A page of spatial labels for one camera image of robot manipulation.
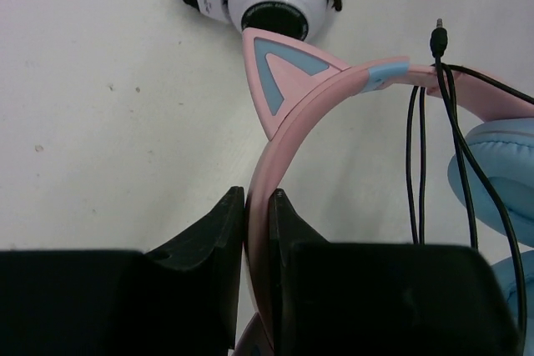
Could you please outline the pink blue cat-ear headphones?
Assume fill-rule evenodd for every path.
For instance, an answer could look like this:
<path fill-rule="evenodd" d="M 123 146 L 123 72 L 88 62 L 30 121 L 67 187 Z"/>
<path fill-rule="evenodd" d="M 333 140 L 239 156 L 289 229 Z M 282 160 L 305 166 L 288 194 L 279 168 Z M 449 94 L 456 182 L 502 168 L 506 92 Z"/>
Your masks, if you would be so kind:
<path fill-rule="evenodd" d="M 411 85 L 414 98 L 441 98 L 451 124 L 456 109 L 481 124 L 468 134 L 453 128 L 457 150 L 448 167 L 455 195 L 472 217 L 504 234 L 511 255 L 489 265 L 520 338 L 520 352 L 533 352 L 533 100 L 530 96 L 462 66 L 413 65 L 407 58 L 360 66 L 284 35 L 244 31 L 246 76 L 268 139 L 255 168 L 246 202 L 248 262 L 256 314 L 235 347 L 238 355 L 278 355 L 273 338 L 269 256 L 269 201 L 312 128 L 351 96 Z M 424 213 L 411 213 L 414 245 L 423 239 Z"/>

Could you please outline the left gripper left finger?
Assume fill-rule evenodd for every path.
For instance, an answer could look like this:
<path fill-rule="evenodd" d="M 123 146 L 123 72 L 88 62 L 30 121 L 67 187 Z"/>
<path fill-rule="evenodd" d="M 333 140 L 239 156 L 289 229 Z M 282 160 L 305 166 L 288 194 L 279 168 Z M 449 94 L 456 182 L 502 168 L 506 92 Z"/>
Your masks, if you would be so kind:
<path fill-rule="evenodd" d="M 225 355 L 235 344 L 244 190 L 147 252 L 1 254 L 4 355 Z"/>

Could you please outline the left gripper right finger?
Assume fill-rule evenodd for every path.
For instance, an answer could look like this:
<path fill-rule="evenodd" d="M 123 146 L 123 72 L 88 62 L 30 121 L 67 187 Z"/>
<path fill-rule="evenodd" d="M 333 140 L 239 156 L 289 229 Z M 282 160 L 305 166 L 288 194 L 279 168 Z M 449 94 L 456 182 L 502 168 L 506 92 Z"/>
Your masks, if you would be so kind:
<path fill-rule="evenodd" d="M 451 245 L 331 243 L 281 189 L 269 201 L 278 355 L 517 355 L 490 266 Z"/>

